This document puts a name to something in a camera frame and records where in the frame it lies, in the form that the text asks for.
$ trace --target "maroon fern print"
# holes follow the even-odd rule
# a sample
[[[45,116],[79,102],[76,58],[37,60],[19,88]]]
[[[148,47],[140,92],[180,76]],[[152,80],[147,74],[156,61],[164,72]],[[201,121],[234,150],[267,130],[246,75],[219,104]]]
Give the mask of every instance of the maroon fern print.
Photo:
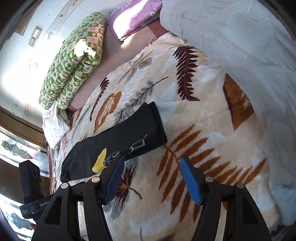
[[[98,102],[99,102],[100,98],[102,97],[104,91],[106,90],[108,84],[109,84],[109,80],[107,79],[107,77],[104,78],[103,81],[100,83],[100,89],[101,89],[101,92],[100,92],[100,94],[98,95],[98,98],[96,99],[96,101],[95,101],[95,103],[94,103],[94,106],[93,106],[93,108],[92,108],[92,110],[91,110],[91,115],[90,115],[90,117],[89,117],[89,120],[90,120],[90,121],[92,120],[92,114],[93,114],[93,112],[94,112],[94,109],[96,108],[96,105],[98,104]]]
[[[192,88],[192,80],[193,72],[195,72],[194,68],[197,67],[195,62],[197,62],[196,58],[198,57],[193,51],[194,47],[190,46],[180,46],[174,53],[174,56],[178,60],[178,94],[182,98],[182,100],[189,101],[199,101],[198,98],[192,96],[193,88]]]

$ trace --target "black fabric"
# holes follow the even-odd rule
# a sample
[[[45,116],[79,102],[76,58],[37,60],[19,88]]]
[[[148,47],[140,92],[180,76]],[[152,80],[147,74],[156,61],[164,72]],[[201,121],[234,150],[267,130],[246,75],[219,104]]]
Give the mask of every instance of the black fabric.
[[[145,145],[130,153],[131,146],[137,146],[135,143],[142,143],[142,140]],[[92,167],[105,148],[106,158],[120,152],[124,153],[126,161],[154,150],[167,141],[155,103],[144,103],[118,125],[76,143],[62,164],[60,179],[68,182],[93,176]]]

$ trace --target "gray sheet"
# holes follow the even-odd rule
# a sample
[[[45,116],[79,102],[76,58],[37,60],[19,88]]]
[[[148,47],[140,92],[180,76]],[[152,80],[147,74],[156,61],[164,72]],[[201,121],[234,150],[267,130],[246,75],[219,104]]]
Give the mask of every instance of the gray sheet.
[[[269,187],[296,219],[296,44],[257,0],[163,0],[160,23],[219,64],[249,97],[265,134]]]

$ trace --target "bed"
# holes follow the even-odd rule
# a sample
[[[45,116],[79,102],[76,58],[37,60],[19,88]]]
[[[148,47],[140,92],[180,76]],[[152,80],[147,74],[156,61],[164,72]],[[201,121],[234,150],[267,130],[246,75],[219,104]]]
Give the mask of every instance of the bed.
[[[60,146],[49,150],[52,193],[61,184],[63,160],[75,143],[154,101],[168,142],[126,161],[115,198],[104,207],[114,240],[191,239],[200,207],[191,200],[180,174],[181,155],[219,182],[244,183],[273,237],[286,232],[269,190],[266,137],[253,107],[233,79],[202,51],[168,32],[106,77],[95,75],[90,78],[97,87],[71,117],[71,129]],[[87,240],[82,203],[78,213],[81,236]],[[216,240],[222,240],[225,217],[222,205]]]

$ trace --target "patterned cushion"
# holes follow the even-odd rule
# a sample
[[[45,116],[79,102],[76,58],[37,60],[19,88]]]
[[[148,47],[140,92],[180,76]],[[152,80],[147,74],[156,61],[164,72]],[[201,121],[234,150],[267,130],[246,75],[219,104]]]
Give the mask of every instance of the patterned cushion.
[[[55,99],[66,109],[79,87],[101,61],[106,19],[100,12],[86,17],[63,42],[45,78],[39,103],[49,109]]]

